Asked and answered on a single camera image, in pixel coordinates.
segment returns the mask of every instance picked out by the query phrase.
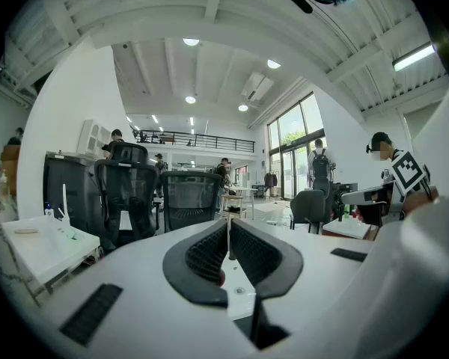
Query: backpack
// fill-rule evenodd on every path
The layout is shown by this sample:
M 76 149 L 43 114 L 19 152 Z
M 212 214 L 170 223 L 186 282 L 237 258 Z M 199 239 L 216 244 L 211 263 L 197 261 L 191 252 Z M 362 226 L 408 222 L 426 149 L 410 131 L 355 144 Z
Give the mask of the backpack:
M 321 154 L 316 153 L 313 150 L 314 160 L 313 160 L 313 171 L 314 178 L 328 178 L 329 175 L 329 160 L 328 157 L 324 155 L 326 148 L 323 148 Z

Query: air conditioner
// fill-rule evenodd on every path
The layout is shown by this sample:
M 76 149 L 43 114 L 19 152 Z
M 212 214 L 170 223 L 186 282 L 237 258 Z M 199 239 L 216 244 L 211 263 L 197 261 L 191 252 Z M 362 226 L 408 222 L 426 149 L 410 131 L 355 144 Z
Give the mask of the air conditioner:
M 275 82 L 261 73 L 253 72 L 241 94 L 249 101 L 262 99 Z

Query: white cabinet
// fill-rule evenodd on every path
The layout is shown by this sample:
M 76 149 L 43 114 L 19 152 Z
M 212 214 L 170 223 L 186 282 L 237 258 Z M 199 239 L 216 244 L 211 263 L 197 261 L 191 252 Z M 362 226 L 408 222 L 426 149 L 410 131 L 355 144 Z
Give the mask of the white cabinet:
M 83 123 L 76 152 L 103 158 L 102 147 L 110 142 L 111 136 L 112 132 L 95 120 L 86 120 Z

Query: white shirt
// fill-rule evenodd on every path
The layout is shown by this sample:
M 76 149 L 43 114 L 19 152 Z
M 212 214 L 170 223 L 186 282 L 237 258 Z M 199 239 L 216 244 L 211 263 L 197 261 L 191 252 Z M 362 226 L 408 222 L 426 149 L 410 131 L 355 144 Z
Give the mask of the white shirt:
M 316 148 L 316 153 L 317 155 L 321 154 L 324 150 L 324 156 L 326 156 L 326 158 L 329 160 L 329 167 L 331 167 L 331 164 L 333 163 L 334 159 L 332 157 L 332 154 L 329 152 L 329 149 L 327 147 L 318 147 Z M 308 158 L 308 172 L 309 172 L 309 177 L 314 178 L 314 171 L 313 171 L 313 161 L 314 161 L 314 152 L 309 153 L 309 158 Z

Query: glass door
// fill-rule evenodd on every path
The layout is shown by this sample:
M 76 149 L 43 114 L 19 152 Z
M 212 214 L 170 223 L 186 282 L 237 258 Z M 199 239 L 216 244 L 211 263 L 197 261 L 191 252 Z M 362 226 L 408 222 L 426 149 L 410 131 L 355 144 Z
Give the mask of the glass door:
M 296 193 L 295 196 L 308 187 L 308 148 L 300 147 L 294 150 L 296 163 Z
M 294 150 L 283 153 L 283 198 L 293 199 L 294 194 Z

